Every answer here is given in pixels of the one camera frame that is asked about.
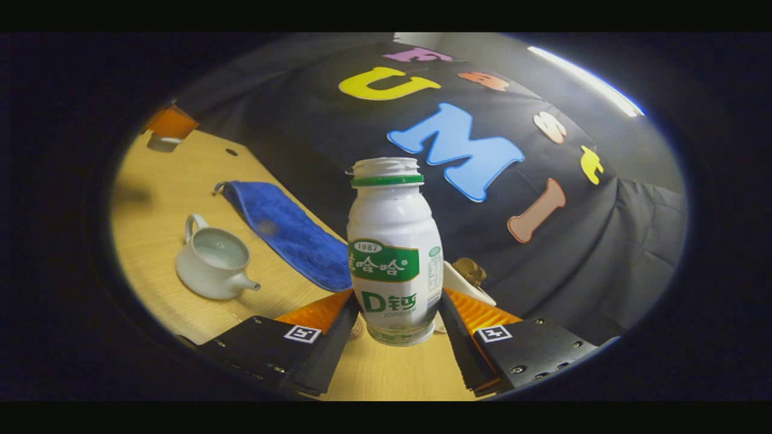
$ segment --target brown object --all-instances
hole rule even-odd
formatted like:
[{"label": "brown object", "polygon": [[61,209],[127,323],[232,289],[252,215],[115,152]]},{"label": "brown object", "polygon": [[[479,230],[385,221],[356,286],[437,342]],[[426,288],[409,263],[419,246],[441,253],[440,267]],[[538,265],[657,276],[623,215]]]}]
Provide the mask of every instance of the brown object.
[{"label": "brown object", "polygon": [[566,194],[557,180],[547,179],[547,190],[522,215],[506,223],[512,236],[522,243],[529,242],[533,231],[547,220],[552,211],[566,205]]},{"label": "brown object", "polygon": [[486,278],[485,270],[470,258],[459,258],[453,263],[453,268],[473,287],[479,287]]}]

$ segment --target teapot handle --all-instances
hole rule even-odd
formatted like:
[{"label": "teapot handle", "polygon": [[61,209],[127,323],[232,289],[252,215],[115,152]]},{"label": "teapot handle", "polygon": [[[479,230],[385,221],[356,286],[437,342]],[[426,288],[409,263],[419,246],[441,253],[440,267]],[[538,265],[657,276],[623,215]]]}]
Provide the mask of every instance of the teapot handle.
[{"label": "teapot handle", "polygon": [[201,217],[201,214],[190,214],[188,220],[185,221],[185,244],[188,244],[193,237],[193,222],[198,226],[198,229],[209,227],[209,224]]}]

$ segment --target orange object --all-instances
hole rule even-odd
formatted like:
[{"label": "orange object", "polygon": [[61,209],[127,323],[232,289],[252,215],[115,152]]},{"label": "orange object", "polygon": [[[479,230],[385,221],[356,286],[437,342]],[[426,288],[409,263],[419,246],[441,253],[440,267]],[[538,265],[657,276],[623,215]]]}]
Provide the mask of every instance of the orange object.
[{"label": "orange object", "polygon": [[276,320],[287,324],[318,328],[322,330],[322,334],[327,334],[327,330],[333,325],[340,309],[343,308],[352,293],[354,293],[353,289],[335,293],[284,314]]},{"label": "orange object", "polygon": [[190,115],[177,106],[170,106],[151,120],[148,130],[164,137],[186,138],[199,125]]},{"label": "orange object", "polygon": [[[453,302],[455,309],[459,312],[459,316],[464,322],[464,326],[466,326],[466,331],[469,332],[469,336],[472,337],[472,342],[475,343],[477,351],[479,351],[480,355],[482,355],[482,358],[485,359],[491,370],[495,372],[496,369],[493,367],[493,364],[485,356],[485,353],[483,352],[482,348],[480,348],[479,344],[477,344],[477,341],[475,341],[474,334],[481,328],[513,324],[522,321],[522,318],[518,318],[509,312],[501,310],[498,307],[491,306],[488,303],[477,300],[476,298],[470,297],[464,293],[450,290],[448,288],[445,288],[445,292]],[[488,388],[499,381],[500,379],[497,378],[488,383],[485,383],[484,385],[480,385],[476,388],[476,390]]]},{"label": "orange object", "polygon": [[502,92],[506,91],[506,88],[510,86],[509,83],[507,83],[504,80],[501,80],[499,77],[494,77],[488,74],[484,73],[461,73],[459,74],[459,77],[463,79],[467,79],[469,81],[473,81],[474,83],[480,83],[485,87],[488,87],[493,90],[500,90]]}]

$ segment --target black border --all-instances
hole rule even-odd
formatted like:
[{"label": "black border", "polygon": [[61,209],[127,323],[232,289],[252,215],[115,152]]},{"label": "black border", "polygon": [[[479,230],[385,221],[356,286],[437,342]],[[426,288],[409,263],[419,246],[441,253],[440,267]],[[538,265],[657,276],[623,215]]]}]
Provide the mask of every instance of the black border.
[{"label": "black border", "polygon": [[[4,306],[5,399],[282,399],[195,357],[152,318],[110,258],[104,218],[113,170],[140,120],[196,77],[280,36],[9,36],[15,279]],[[565,374],[496,400],[769,399],[770,35],[519,37],[645,108],[679,147],[692,218],[672,290],[647,318]]]}]

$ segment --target orange gripper pad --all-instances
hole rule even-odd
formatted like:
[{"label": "orange gripper pad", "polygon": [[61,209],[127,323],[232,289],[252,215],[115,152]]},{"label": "orange gripper pad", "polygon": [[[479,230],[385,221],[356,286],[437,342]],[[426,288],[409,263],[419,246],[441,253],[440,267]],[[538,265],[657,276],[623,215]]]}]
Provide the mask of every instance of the orange gripper pad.
[{"label": "orange gripper pad", "polygon": [[484,327],[506,325],[522,321],[521,318],[518,318],[509,312],[491,306],[488,303],[477,300],[464,293],[448,288],[445,288],[445,292],[450,296],[450,300],[453,302],[455,309],[459,312],[470,336],[474,336],[477,330]]},{"label": "orange gripper pad", "polygon": [[275,320],[304,327],[318,328],[322,330],[322,334],[327,334],[327,330],[333,325],[335,318],[340,313],[340,309],[343,308],[353,292],[353,289],[349,289],[335,293],[307,304],[300,309],[295,309]]},{"label": "orange gripper pad", "polygon": [[151,120],[147,129],[166,137],[185,139],[199,125],[177,106],[167,107]]}]

